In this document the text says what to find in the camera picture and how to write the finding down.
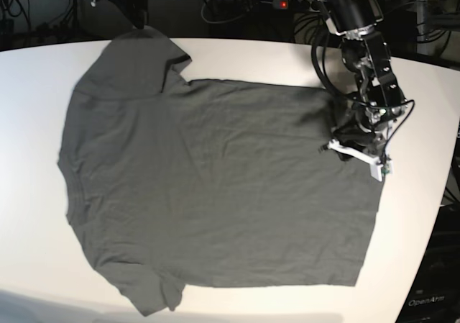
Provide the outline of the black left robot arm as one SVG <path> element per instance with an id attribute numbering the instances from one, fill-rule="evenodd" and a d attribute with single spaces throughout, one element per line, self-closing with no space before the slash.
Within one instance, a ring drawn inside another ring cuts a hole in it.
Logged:
<path id="1" fill-rule="evenodd" d="M 415 103 L 406 100 L 392 71 L 387 43 L 377 29 L 383 20 L 380 6 L 377 0 L 314 1 L 324 24 L 313 38 L 312 64 L 326 91 L 346 110 L 333 128 L 333 139 L 386 163 L 392 123 Z M 342 62 L 354 74 L 356 90 L 351 93 L 341 91 L 326 72 L 332 37 L 340 39 Z"/>

